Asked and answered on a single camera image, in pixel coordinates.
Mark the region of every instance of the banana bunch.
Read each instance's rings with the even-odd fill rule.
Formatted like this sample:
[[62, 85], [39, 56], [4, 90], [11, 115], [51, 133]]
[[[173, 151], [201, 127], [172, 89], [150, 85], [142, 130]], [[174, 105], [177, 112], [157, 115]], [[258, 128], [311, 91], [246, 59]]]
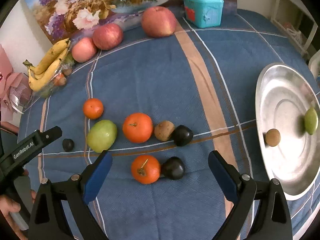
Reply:
[[23, 62], [28, 68], [29, 86], [33, 91], [38, 92], [51, 80], [60, 63], [67, 56], [70, 43], [69, 39], [58, 41], [48, 50], [37, 67], [27, 60]]

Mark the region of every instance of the human hand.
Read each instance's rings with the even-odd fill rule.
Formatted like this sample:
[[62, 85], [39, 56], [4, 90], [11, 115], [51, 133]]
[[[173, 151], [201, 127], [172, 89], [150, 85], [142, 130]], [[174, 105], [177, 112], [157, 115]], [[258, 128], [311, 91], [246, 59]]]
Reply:
[[[24, 171], [23, 175], [28, 176], [29, 172], [27, 170]], [[32, 202], [35, 202], [36, 199], [36, 192], [31, 190]], [[10, 227], [13, 229], [15, 234], [20, 238], [20, 240], [27, 240], [27, 238], [21, 232], [19, 226], [13, 221], [10, 212], [16, 213], [20, 211], [20, 204], [13, 201], [6, 195], [0, 195], [0, 211], [2, 212], [3, 216], [7, 220]]]

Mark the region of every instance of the stainless steel plate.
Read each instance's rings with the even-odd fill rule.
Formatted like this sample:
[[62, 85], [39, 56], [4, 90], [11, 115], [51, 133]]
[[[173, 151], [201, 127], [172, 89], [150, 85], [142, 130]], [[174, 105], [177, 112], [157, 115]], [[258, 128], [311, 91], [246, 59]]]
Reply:
[[[287, 200], [302, 197], [313, 185], [320, 167], [320, 129], [312, 136], [304, 130], [304, 114], [319, 102], [308, 82], [292, 68], [266, 66], [257, 82], [256, 119], [263, 161], [269, 179], [281, 182]], [[265, 133], [276, 128], [278, 146], [265, 145]]]

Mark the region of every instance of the green mango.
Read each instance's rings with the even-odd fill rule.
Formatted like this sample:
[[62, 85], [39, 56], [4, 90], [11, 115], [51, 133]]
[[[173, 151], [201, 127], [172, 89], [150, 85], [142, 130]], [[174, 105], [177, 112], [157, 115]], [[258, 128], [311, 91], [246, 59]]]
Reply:
[[318, 115], [313, 107], [310, 107], [304, 116], [304, 128], [306, 132], [313, 135], [318, 127]]
[[117, 127], [110, 120], [101, 120], [91, 127], [87, 144], [96, 153], [108, 150], [117, 137]]

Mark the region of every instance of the wall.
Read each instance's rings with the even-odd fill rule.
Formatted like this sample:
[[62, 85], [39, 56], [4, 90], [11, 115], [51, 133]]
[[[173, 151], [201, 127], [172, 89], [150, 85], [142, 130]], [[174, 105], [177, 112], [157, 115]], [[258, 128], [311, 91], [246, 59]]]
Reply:
[[[255, 11], [270, 19], [276, 0], [238, 0], [238, 8]], [[281, 23], [291, 22], [293, 25], [298, 20], [299, 9], [289, 0], [281, 0], [278, 20]]]
[[[24, 0], [17, 2], [1, 26], [0, 44], [14, 71], [23, 73], [27, 73], [27, 68], [22, 64], [25, 59], [37, 65], [52, 46]], [[19, 126], [20, 114], [14, 114], [10, 123]]]

